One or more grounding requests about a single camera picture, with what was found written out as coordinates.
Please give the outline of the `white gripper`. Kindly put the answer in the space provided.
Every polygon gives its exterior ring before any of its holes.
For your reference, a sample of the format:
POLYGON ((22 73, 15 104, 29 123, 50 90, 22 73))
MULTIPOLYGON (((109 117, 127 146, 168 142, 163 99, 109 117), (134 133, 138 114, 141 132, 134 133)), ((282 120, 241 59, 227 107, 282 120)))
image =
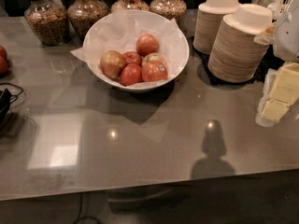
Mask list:
POLYGON ((255 121, 273 127, 288 113, 299 99, 299 0, 292 0, 272 23, 254 37, 260 45, 273 44, 276 57, 285 62, 278 70, 269 69, 263 84, 263 97, 257 108, 255 121))

